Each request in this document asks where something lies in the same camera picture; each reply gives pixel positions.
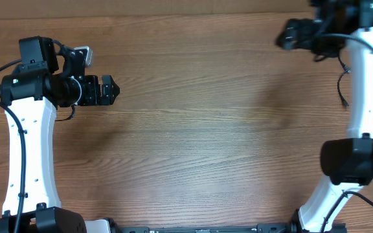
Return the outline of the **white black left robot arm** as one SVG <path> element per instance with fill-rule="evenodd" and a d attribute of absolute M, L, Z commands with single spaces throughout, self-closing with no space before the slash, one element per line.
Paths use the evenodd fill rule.
<path fill-rule="evenodd" d="M 20 59 L 0 84 L 9 131 L 8 188 L 0 232 L 118 232 L 110 218 L 85 220 L 62 208 L 56 189 L 53 132 L 61 107 L 112 105 L 120 93 L 109 75 L 87 75 L 92 50 L 51 38 L 19 41 Z"/>

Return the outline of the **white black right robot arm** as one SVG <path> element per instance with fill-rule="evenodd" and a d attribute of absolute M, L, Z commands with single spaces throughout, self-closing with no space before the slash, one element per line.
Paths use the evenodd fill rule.
<path fill-rule="evenodd" d="M 338 58 L 346 49 L 351 74 L 350 122 L 344 139 L 322 145 L 322 177 L 289 223 L 257 225 L 258 232 L 345 232 L 335 218 L 353 196 L 373 180 L 373 1 L 312 1 L 314 19 L 290 19 L 276 44 L 306 49 L 315 61 Z"/>

